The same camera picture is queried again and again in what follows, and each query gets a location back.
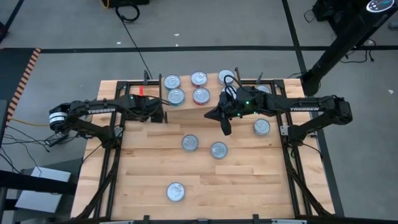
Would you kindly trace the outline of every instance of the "black bag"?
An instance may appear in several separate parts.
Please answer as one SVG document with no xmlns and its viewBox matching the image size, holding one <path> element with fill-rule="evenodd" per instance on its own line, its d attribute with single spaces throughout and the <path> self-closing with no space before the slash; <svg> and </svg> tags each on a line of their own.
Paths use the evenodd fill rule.
<svg viewBox="0 0 398 224">
<path fill-rule="evenodd" d="M 129 1 L 136 5 L 149 4 L 149 0 L 101 0 L 101 3 L 105 8 L 108 9 L 117 6 L 129 6 Z"/>
</svg>

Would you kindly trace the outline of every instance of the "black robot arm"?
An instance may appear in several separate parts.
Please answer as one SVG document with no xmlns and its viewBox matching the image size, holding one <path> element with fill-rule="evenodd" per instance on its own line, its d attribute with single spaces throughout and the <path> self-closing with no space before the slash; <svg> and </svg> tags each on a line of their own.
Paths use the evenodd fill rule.
<svg viewBox="0 0 398 224">
<path fill-rule="evenodd" d="M 307 134 L 318 131 L 330 124 L 344 125 L 353 120 L 349 103 L 337 96 L 320 98 L 286 98 L 259 91 L 253 86 L 242 86 L 236 91 L 236 99 L 229 93 L 222 92 L 217 107 L 205 114 L 221 123 L 225 135 L 231 134 L 229 120 L 235 117 L 242 118 L 248 114 L 264 114 L 275 116 L 285 112 L 319 111 L 322 115 L 300 126 L 286 127 L 289 143 L 302 145 Z"/>
<path fill-rule="evenodd" d="M 50 128 L 58 132 L 74 130 L 84 138 L 97 137 L 103 147 L 114 147 L 118 143 L 115 130 L 110 126 L 97 126 L 79 119 L 83 115 L 119 112 L 127 121 L 163 122 L 164 114 L 160 98 L 124 95 L 117 100 L 73 101 L 62 103 L 50 110 Z"/>
</svg>

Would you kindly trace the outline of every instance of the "wooden table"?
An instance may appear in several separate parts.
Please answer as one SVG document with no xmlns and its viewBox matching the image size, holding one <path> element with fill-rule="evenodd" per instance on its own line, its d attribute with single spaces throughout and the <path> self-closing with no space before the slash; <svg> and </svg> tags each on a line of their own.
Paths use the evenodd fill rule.
<svg viewBox="0 0 398 224">
<path fill-rule="evenodd" d="M 304 97 L 299 79 L 284 82 L 288 97 Z M 113 99 L 116 83 L 116 80 L 102 81 L 98 99 Z M 159 87 L 146 86 L 144 94 L 158 96 Z M 150 215 L 151 220 L 250 219 L 253 214 L 259 214 L 260 218 L 294 217 L 276 118 L 253 114 L 233 119 L 232 134 L 224 136 L 219 123 L 203 117 L 207 111 L 209 108 L 169 111 L 169 124 L 126 122 L 112 220 L 142 220 L 144 215 Z M 93 123 L 109 125 L 110 116 L 94 115 Z M 258 118 L 270 122 L 267 136 L 254 134 L 253 123 Z M 292 113 L 292 119 L 295 124 L 302 124 L 310 116 L 298 112 Z M 181 140 L 186 134 L 198 137 L 197 151 L 182 149 Z M 229 148 L 224 159 L 214 159 L 210 154 L 210 146 L 216 141 Z M 305 143 L 318 147 L 314 138 L 307 137 Z M 85 156 L 99 144 L 97 139 L 89 140 Z M 319 153 L 307 146 L 299 150 L 308 188 L 333 213 Z M 103 156 L 104 149 L 98 149 L 82 165 L 72 217 L 84 209 L 97 191 Z M 171 202 L 166 196 L 166 188 L 172 182 L 185 187 L 181 202 Z M 297 186 L 296 189 L 300 212 L 304 214 L 302 194 Z M 107 194 L 103 197 L 102 215 Z"/>
</svg>

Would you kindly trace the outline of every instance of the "logo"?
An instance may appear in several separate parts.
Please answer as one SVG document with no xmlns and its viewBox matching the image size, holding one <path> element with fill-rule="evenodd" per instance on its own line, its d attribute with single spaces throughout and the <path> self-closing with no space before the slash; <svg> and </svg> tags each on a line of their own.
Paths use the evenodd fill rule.
<svg viewBox="0 0 398 224">
<path fill-rule="evenodd" d="M 291 111 L 318 111 L 319 108 L 290 108 Z"/>
<path fill-rule="evenodd" d="M 115 108 L 109 108 L 109 109 L 100 109 L 100 110 L 89 110 L 88 114 L 96 114 L 96 113 L 109 113 L 109 112 L 115 112 Z"/>
</svg>

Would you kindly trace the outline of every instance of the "can lid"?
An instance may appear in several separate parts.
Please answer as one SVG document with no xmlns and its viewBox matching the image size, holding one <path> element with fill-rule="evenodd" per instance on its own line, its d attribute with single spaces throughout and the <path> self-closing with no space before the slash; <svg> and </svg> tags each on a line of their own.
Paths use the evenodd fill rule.
<svg viewBox="0 0 398 224">
<path fill-rule="evenodd" d="M 224 83 L 224 77 L 227 75 L 231 75 L 232 77 L 235 76 L 235 74 L 231 70 L 224 69 L 224 70 L 221 70 L 220 72 L 218 72 L 218 80 L 221 83 Z M 226 77 L 227 83 L 231 83 L 232 81 L 233 81 L 233 79 L 231 77 Z"/>
<path fill-rule="evenodd" d="M 198 148 L 199 141 L 196 136 L 189 134 L 184 136 L 181 144 L 186 151 L 193 152 Z"/>
<path fill-rule="evenodd" d="M 207 75 L 204 72 L 194 72 L 191 75 L 191 81 L 196 85 L 203 85 L 207 82 Z"/>
<path fill-rule="evenodd" d="M 228 153 L 228 148 L 222 142 L 216 142 L 211 146 L 211 155 L 216 159 L 222 159 Z"/>
<path fill-rule="evenodd" d="M 210 92 L 205 88 L 198 88 L 193 92 L 193 99 L 198 103 L 206 103 L 210 100 Z"/>
<path fill-rule="evenodd" d="M 164 78 L 164 85 L 167 88 L 171 88 L 171 89 L 177 88 L 180 86 L 180 84 L 181 84 L 181 79 L 178 75 L 167 75 Z"/>
<path fill-rule="evenodd" d="M 259 134 L 267 134 L 269 132 L 269 122 L 265 119 L 258 119 L 254 123 L 254 130 Z"/>
<path fill-rule="evenodd" d="M 234 89 L 235 90 L 235 92 L 236 92 L 236 87 L 235 86 L 230 86 L 230 87 L 232 87 L 232 89 Z M 221 90 L 221 92 L 227 92 L 228 94 L 231 94 L 231 92 L 232 92 L 232 97 L 234 98 L 234 99 L 236 99 L 236 93 L 234 92 L 234 91 L 232 91 L 231 89 L 229 89 L 229 90 L 226 90 L 226 87 L 224 87 L 222 90 Z"/>
<path fill-rule="evenodd" d="M 173 89 L 169 91 L 168 99 L 170 103 L 177 104 L 184 101 L 185 94 L 181 89 Z"/>
<path fill-rule="evenodd" d="M 180 183 L 171 183 L 167 187 L 167 197 L 173 202 L 181 201 L 181 199 L 184 198 L 184 195 L 184 186 Z"/>
<path fill-rule="evenodd" d="M 271 93 L 270 89 L 268 88 L 268 86 L 264 86 L 264 85 L 260 85 L 257 86 L 257 89 L 266 93 Z"/>
</svg>

